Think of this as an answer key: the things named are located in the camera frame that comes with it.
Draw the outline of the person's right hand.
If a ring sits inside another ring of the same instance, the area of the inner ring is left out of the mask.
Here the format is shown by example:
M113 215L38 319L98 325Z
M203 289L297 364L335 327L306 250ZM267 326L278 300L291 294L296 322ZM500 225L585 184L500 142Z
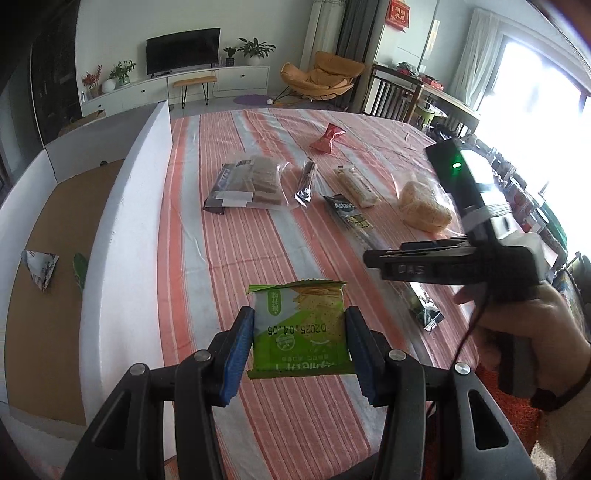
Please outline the person's right hand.
M508 333L531 341L537 361L537 387L553 394L560 413L590 411L590 343L578 329L564 298L544 282L533 298L485 308L474 331L481 364L497 370L501 353L491 334Z

